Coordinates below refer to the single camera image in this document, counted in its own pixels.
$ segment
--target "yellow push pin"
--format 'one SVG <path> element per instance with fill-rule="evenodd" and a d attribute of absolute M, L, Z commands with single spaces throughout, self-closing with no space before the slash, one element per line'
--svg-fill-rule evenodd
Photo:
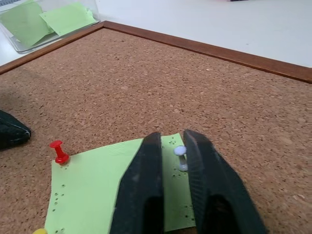
<path fill-rule="evenodd" d="M 47 231 L 43 228 L 40 228 L 38 230 L 35 230 L 33 234 L 48 234 Z"/>

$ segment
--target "black object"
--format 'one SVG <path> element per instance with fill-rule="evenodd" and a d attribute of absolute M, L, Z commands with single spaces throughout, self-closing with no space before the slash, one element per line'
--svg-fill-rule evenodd
<path fill-rule="evenodd" d="M 267 233 L 242 180 L 213 144 L 191 130 L 183 138 L 198 234 Z"/>
<path fill-rule="evenodd" d="M 238 174 L 202 134 L 184 131 L 198 234 L 265 234 Z M 123 175 L 110 234 L 164 233 L 160 133 L 145 137 Z"/>
<path fill-rule="evenodd" d="M 25 143 L 31 131 L 12 115 L 0 110 L 0 150 Z"/>
<path fill-rule="evenodd" d="M 161 234 L 163 217 L 161 140 L 152 133 L 120 181 L 110 234 Z"/>

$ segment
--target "green paper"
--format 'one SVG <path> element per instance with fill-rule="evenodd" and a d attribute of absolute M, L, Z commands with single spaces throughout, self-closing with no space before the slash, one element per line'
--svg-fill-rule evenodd
<path fill-rule="evenodd" d="M 0 22 L 23 45 L 30 47 L 53 32 L 40 17 L 42 9 L 38 3 L 28 0 L 0 15 Z"/>
<path fill-rule="evenodd" d="M 80 2 L 42 13 L 40 16 L 59 36 L 96 22 L 92 12 Z"/>
<path fill-rule="evenodd" d="M 182 139 L 179 134 L 161 139 L 165 231 L 195 226 L 188 176 L 178 170 L 178 157 L 173 153 L 176 146 L 183 144 Z M 77 154 L 62 167 L 53 161 L 47 232 L 109 233 L 120 179 L 141 142 L 142 139 L 135 139 Z"/>
<path fill-rule="evenodd" d="M 162 170 L 165 193 L 165 231 L 195 226 L 187 172 L 179 171 L 179 157 L 174 148 L 183 145 L 179 133 L 163 136 Z"/>

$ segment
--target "push pin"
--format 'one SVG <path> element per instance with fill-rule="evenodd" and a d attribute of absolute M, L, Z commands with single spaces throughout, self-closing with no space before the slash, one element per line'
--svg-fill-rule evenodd
<path fill-rule="evenodd" d="M 179 156 L 179 160 L 180 160 L 179 169 L 180 169 L 180 171 L 182 171 L 182 172 L 187 171 L 188 167 L 187 167 L 187 163 L 186 163 L 186 158 L 184 156 L 186 154 L 186 147 L 184 145 L 180 145 L 174 149 L 174 153 L 176 156 Z"/>
<path fill-rule="evenodd" d="M 35 230 L 33 234 L 48 234 L 47 231 L 43 228 L 40 228 L 38 230 Z"/>
<path fill-rule="evenodd" d="M 66 163 L 69 160 L 68 154 L 64 153 L 60 145 L 62 144 L 62 141 L 56 140 L 53 141 L 50 144 L 51 148 L 54 148 L 55 151 L 57 152 L 57 158 L 55 159 L 55 162 L 58 164 L 63 164 Z"/>

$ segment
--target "white surface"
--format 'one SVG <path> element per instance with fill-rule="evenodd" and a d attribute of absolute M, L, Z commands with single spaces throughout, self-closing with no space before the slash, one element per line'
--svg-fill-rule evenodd
<path fill-rule="evenodd" d="M 97 0 L 97 6 L 102 20 L 312 67 L 312 0 Z M 0 35 L 0 65 L 19 57 Z"/>

